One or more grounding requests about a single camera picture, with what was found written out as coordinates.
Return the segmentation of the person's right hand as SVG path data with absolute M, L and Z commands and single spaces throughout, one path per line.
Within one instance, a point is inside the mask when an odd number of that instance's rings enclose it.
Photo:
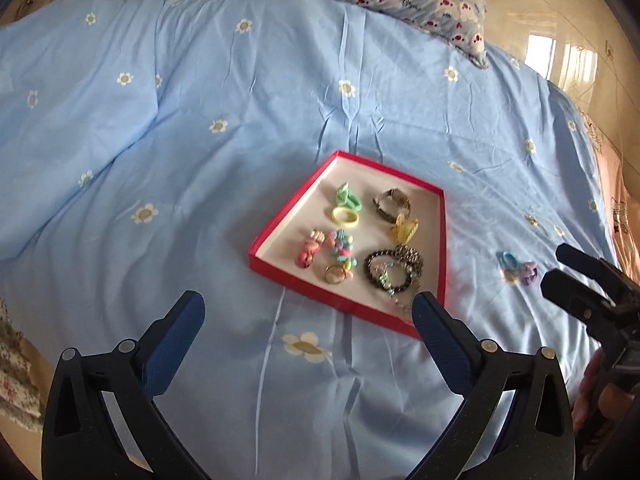
M 575 432 L 581 430 L 590 416 L 599 411 L 605 419 L 619 422 L 630 410 L 634 396 L 614 384 L 607 384 L 596 394 L 603 351 L 599 348 L 586 367 L 574 404 L 572 421 Z

